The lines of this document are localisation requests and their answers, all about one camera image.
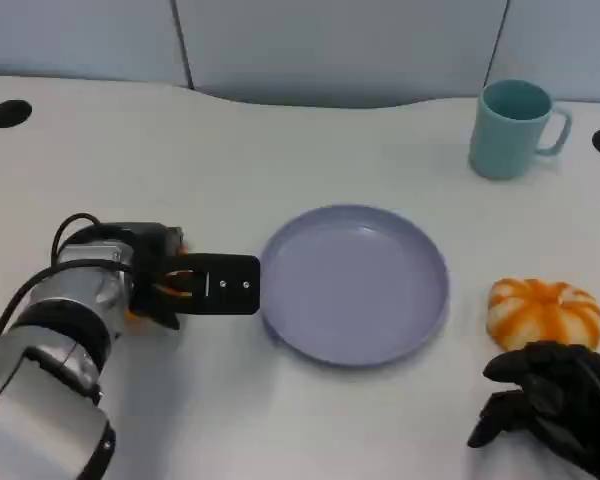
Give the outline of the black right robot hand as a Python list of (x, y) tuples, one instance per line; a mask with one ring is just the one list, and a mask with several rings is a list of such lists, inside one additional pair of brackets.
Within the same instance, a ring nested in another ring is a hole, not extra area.
[(515, 384), (491, 394), (467, 445), (527, 431), (552, 453), (600, 479), (600, 354), (579, 344), (537, 341), (501, 353), (483, 376)]

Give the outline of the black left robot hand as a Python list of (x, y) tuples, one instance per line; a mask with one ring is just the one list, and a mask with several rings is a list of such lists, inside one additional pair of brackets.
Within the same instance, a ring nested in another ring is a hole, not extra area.
[(159, 223), (133, 223), (132, 267), (129, 315), (146, 319), (166, 329), (178, 331), (177, 302), (187, 294), (170, 285), (159, 272), (163, 260), (187, 252), (180, 227)]

